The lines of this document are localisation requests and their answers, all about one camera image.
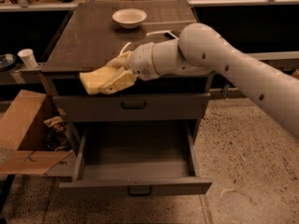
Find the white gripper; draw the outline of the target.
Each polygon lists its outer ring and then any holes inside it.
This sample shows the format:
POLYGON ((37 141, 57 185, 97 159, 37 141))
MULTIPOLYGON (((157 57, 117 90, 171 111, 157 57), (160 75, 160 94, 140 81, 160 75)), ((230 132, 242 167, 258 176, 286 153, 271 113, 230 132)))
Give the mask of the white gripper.
POLYGON ((135 84, 136 76, 144 81, 157 79, 160 75, 153 64, 153 47, 154 44, 152 42, 143 44, 138 46, 133 52, 130 50, 125 51, 109 61, 107 66, 120 68, 116 68, 116 71, 104 82, 100 87, 100 92, 112 94, 125 90, 135 84))

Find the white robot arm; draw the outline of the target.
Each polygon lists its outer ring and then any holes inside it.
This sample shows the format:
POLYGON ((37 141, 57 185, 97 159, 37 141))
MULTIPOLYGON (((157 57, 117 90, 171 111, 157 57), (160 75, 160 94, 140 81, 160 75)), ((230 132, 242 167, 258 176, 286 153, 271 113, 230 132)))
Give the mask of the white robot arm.
POLYGON ((299 138, 299 80, 239 51, 203 23, 186 26, 178 39, 143 44, 107 65, 130 69, 144 81, 215 71, 299 138))

